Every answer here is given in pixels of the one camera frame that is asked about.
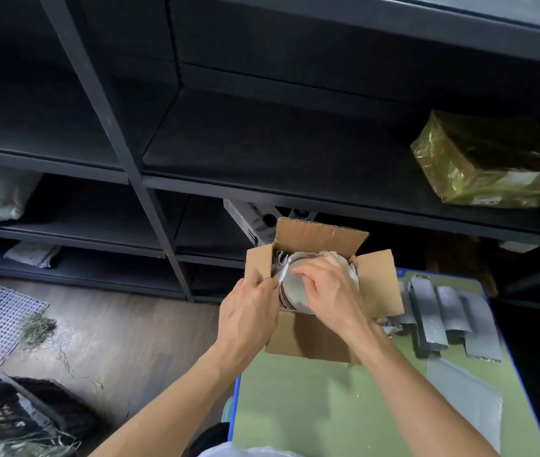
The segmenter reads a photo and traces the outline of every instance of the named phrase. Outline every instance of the black basket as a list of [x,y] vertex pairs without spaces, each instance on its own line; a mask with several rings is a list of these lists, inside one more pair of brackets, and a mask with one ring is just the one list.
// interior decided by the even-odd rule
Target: black basket
[[[32,406],[23,408],[19,394]],[[76,396],[53,380],[0,374],[0,440],[37,439],[50,443],[54,430],[64,444],[95,434],[102,421]]]

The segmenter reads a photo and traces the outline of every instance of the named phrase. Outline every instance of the hand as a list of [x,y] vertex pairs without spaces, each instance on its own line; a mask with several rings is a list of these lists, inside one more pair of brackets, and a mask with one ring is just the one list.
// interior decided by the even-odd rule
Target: hand
[[253,269],[240,279],[219,308],[215,345],[241,374],[266,345],[278,324],[278,281]]
[[350,336],[368,327],[361,293],[337,258],[314,258],[291,272],[302,276],[314,314],[348,344]]

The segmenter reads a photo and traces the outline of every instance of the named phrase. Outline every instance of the left hand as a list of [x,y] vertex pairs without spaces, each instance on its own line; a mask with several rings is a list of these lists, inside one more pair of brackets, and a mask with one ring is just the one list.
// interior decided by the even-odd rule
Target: left hand
[[240,279],[219,308],[215,347],[236,375],[266,345],[278,324],[278,281],[253,269]]

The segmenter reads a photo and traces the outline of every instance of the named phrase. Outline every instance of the blue table edge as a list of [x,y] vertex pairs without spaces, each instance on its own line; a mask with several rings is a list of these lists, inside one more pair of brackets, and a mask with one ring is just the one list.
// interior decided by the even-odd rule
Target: blue table edge
[[[396,275],[397,277],[403,277],[405,276],[405,273],[407,271],[412,272],[418,272],[415,269],[407,269],[407,268],[396,268]],[[437,275],[449,275],[449,274],[440,274],[438,272],[428,272],[428,271],[421,271],[426,274],[437,274]],[[457,277],[459,279],[469,279],[477,281],[477,279],[472,279],[470,277],[463,277],[463,276],[455,276],[455,275],[449,275],[451,277]],[[532,407],[532,403],[530,402],[530,398],[528,396],[527,391],[525,390],[524,383],[521,381],[521,376],[519,375],[519,371],[517,370],[517,366],[515,365],[515,361],[513,361],[513,357],[511,356],[511,352],[509,350],[509,345],[507,345],[507,341],[502,336],[502,332],[500,329],[498,329],[498,333],[500,335],[501,341],[504,344],[504,348],[507,352],[507,356],[509,356],[509,360],[511,361],[511,364],[513,366],[513,369],[515,370],[515,375],[517,375],[517,380],[519,380],[519,385],[521,386],[522,391],[524,392],[525,400],[528,403],[528,407],[530,407],[530,411],[532,411],[532,416],[534,417],[534,421],[537,424],[538,431],[540,432],[540,423],[538,422],[538,417],[536,415],[536,412],[534,412],[534,408]],[[228,431],[228,442],[232,441],[232,438],[234,437],[234,422],[236,421],[236,407],[238,406],[238,393],[240,392],[240,379],[242,375],[239,375],[238,378],[236,378],[236,384],[234,386],[234,404],[232,405],[231,415],[230,415],[230,429]]]

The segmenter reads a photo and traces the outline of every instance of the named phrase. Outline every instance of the open cardboard box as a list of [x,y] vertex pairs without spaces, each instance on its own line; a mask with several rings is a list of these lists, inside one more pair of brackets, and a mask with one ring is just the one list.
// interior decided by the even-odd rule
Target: open cardboard box
[[[368,320],[402,315],[403,302],[390,250],[355,256],[368,232],[321,223],[279,218],[274,243],[247,252],[245,274],[257,268],[263,277],[272,273],[274,250],[283,252],[337,252],[354,263]],[[341,338],[314,315],[282,309],[278,327],[266,345],[267,353],[360,364]]]

